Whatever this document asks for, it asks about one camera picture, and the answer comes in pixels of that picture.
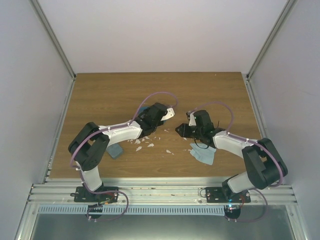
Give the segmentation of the blue translucent glasses case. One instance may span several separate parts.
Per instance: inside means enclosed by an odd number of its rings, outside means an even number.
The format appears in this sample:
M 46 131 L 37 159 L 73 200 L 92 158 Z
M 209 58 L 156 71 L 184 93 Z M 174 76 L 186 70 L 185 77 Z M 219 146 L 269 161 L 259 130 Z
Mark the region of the blue translucent glasses case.
M 157 106 L 142 107 L 139 110 L 138 118 L 150 126 L 162 126 L 165 120 L 162 117 L 166 115 L 166 111 Z

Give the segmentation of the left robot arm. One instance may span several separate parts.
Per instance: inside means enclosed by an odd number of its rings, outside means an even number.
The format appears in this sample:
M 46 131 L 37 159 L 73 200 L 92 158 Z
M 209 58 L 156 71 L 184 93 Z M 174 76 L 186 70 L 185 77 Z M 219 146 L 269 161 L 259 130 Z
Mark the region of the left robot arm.
M 98 126 L 88 122 L 68 146 L 71 162 L 75 162 L 75 168 L 80 171 L 86 197 L 92 202 L 98 202 L 103 197 L 98 165 L 108 147 L 148 137 L 174 115 L 173 108 L 156 102 L 124 123 Z

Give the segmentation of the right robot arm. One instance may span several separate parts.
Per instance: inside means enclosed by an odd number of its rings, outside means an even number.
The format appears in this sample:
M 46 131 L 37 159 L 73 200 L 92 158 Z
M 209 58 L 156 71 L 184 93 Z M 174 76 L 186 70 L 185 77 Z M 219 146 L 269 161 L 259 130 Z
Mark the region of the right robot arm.
M 175 128 L 180 137 L 200 141 L 205 145 L 204 150 L 224 150 L 244 161 L 245 172 L 222 182 L 223 200 L 232 203 L 243 191 L 253 188 L 263 190 L 282 184 L 288 168 L 270 139 L 244 138 L 215 127 L 206 110 L 188 113 L 187 119 L 188 123 Z

